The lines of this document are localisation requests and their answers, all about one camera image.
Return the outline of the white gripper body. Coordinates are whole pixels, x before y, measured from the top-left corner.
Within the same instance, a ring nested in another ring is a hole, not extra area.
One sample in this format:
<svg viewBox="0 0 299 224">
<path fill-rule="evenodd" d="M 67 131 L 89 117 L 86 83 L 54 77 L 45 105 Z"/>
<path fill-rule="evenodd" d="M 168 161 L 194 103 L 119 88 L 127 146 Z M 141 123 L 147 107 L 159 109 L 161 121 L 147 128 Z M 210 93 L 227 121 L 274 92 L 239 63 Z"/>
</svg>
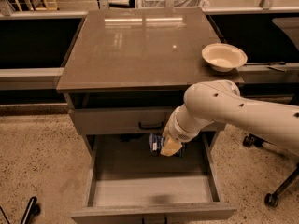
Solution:
<svg viewBox="0 0 299 224">
<path fill-rule="evenodd" d="M 199 122 L 189 113 L 185 105 L 177 107 L 167 123 L 170 135 L 180 142 L 190 142 L 199 134 Z"/>
</svg>

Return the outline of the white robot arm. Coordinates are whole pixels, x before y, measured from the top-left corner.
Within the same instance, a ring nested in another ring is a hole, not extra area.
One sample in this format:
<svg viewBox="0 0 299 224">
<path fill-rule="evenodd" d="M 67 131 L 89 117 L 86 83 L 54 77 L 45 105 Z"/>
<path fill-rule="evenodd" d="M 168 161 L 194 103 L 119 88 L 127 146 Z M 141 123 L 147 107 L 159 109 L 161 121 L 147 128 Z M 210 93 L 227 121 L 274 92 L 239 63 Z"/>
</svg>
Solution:
<svg viewBox="0 0 299 224">
<path fill-rule="evenodd" d="M 246 99 L 230 80 L 199 82 L 184 93 L 184 104 L 163 131 L 161 153 L 172 156 L 206 126 L 226 123 L 299 155 L 299 107 Z"/>
</svg>

